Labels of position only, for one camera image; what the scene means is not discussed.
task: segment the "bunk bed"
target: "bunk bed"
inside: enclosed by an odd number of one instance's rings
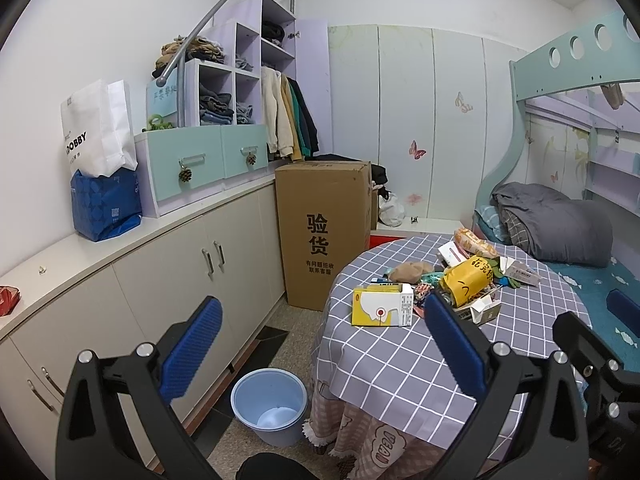
[[[492,242],[508,243],[496,236],[501,227],[497,219],[488,218],[487,206],[495,205],[494,190],[509,181],[525,148],[527,113],[588,132],[583,199],[596,200],[603,208],[613,203],[640,217],[640,154],[622,149],[619,143],[621,132],[627,136],[640,134],[640,95],[623,91],[623,103],[614,110],[602,93],[593,91],[599,86],[640,81],[640,38],[626,14],[614,12],[568,32],[511,62],[510,69],[513,135],[500,164],[479,187],[476,234]],[[610,141],[602,142],[603,136]],[[605,298],[610,290],[620,288],[640,301],[638,261],[638,254],[614,239],[613,256],[604,268],[545,262],[574,288],[587,307],[594,330],[633,369],[640,369],[636,355],[640,334],[633,334],[607,311]]]

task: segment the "white paper bag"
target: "white paper bag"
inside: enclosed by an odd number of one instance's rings
[[[76,170],[96,177],[137,168],[126,82],[98,80],[72,94],[60,113],[72,176]]]
[[[389,227],[398,227],[402,225],[402,220],[406,216],[404,206],[393,193],[389,193],[389,200],[385,200],[383,196],[378,197],[380,211],[378,216],[384,225]]]

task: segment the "blue gripper pad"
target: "blue gripper pad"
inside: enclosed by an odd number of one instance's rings
[[[640,337],[640,306],[616,288],[607,296],[607,309]]]
[[[169,404],[183,396],[222,327],[222,305],[211,298],[162,364],[160,396]]]
[[[435,294],[424,302],[424,320],[453,377],[465,395],[482,400],[486,395],[484,362],[453,314]]]

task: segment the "yellow medicine box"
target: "yellow medicine box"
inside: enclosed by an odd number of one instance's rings
[[[353,290],[352,326],[411,326],[414,290],[407,283],[375,283]]]

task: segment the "teal bed frame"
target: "teal bed frame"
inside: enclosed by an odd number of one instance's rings
[[[493,190],[516,167],[525,143],[525,103],[527,99],[569,90],[604,84],[640,81],[640,43],[632,40],[622,11],[594,20],[540,47],[521,60],[510,62],[511,94],[513,101],[513,134],[506,154],[481,182],[476,196],[476,208],[487,205]],[[612,44],[608,50],[600,47],[598,32],[606,27]],[[584,46],[584,55],[576,59],[573,53],[575,38]],[[554,67],[554,51],[560,63]],[[591,129],[589,151],[597,148],[597,134]]]

